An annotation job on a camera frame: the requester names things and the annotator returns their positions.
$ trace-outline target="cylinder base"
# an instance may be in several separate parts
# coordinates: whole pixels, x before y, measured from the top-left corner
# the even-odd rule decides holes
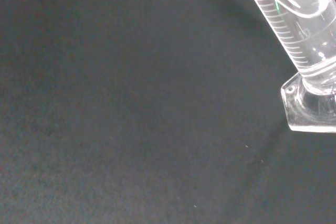
[[[336,93],[309,92],[297,73],[281,87],[281,95],[291,130],[336,133]]]

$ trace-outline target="dark cloth surface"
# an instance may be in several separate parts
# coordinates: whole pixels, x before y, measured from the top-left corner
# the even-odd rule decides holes
[[[0,223],[336,222],[336,137],[233,0],[0,1]]]

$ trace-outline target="hexagonal glass base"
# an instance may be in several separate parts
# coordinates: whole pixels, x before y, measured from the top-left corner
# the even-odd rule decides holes
[[[281,95],[293,131],[336,132],[336,94],[308,92],[297,73],[282,86]]]

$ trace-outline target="glass graduated cylinder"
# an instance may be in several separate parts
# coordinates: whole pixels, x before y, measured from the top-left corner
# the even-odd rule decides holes
[[[255,0],[312,93],[336,84],[335,0]]]

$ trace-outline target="printed number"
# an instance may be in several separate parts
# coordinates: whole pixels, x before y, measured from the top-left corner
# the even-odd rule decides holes
[[[305,28],[303,29],[302,31],[299,32],[299,35],[302,39],[306,39],[306,38],[309,38],[311,33],[310,33],[310,30]]]

